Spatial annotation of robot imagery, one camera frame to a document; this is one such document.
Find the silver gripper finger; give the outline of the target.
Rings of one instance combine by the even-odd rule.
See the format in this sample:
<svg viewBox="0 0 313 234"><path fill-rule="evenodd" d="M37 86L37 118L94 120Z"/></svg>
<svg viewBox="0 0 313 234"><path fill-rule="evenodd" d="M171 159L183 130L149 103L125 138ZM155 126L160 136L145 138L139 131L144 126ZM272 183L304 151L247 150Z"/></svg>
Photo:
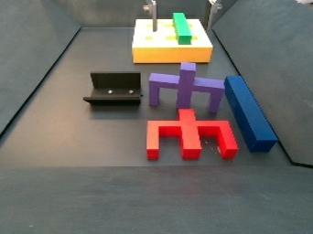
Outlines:
<svg viewBox="0 0 313 234"><path fill-rule="evenodd" d="M208 9L207 9L207 29L211 28L213 15L221 9L220 0L207 0Z"/></svg>
<svg viewBox="0 0 313 234"><path fill-rule="evenodd" d="M156 0L145 0L143 5L143 10L147 11L151 15L152 20L152 31L157 30L157 5Z"/></svg>

